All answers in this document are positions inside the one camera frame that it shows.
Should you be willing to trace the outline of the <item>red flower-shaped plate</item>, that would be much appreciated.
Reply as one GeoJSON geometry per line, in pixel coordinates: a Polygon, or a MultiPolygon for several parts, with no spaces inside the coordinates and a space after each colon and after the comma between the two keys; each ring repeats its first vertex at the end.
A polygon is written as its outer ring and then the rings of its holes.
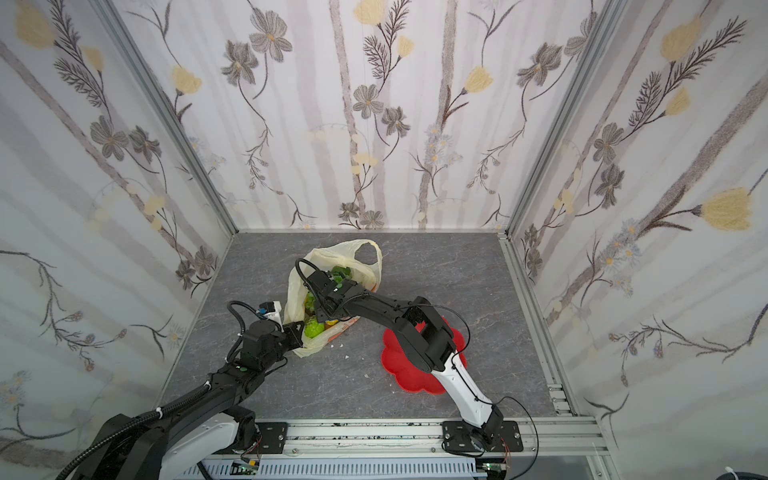
{"type": "Polygon", "coordinates": [[[456,390],[460,387],[460,392],[467,392],[467,386],[452,365],[448,365],[442,372],[420,370],[407,357],[405,348],[400,344],[397,335],[393,331],[386,330],[382,341],[384,349],[380,355],[381,365],[393,376],[395,382],[402,390],[409,393],[446,394],[445,385],[441,380],[446,374],[451,374],[452,380],[449,382],[451,388],[456,390]]]}

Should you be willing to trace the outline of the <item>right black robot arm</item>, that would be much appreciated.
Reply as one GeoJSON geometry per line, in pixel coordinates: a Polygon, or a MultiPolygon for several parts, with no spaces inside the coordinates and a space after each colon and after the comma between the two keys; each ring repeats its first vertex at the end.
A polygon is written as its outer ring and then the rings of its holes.
{"type": "Polygon", "coordinates": [[[406,359],[432,375],[456,404],[467,436],[480,454],[506,439],[504,416],[496,402],[484,395],[460,360],[460,349],[449,324],[436,306],[423,297],[400,301],[374,293],[361,284],[315,268],[303,273],[300,259],[295,270],[315,298],[317,319],[361,317],[386,327],[396,337],[406,359]]]}

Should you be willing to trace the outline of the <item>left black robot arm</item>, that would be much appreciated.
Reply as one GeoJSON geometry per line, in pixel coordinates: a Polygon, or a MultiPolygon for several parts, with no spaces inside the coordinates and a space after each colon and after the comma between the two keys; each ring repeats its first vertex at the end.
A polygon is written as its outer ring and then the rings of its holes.
{"type": "Polygon", "coordinates": [[[240,356],[178,399],[135,417],[108,420],[92,444],[58,474],[60,479],[158,479],[166,453],[218,414],[232,416],[235,428],[253,413],[239,405],[277,370],[276,362],[303,346],[303,325],[284,328],[255,322],[238,339],[240,356]]]}

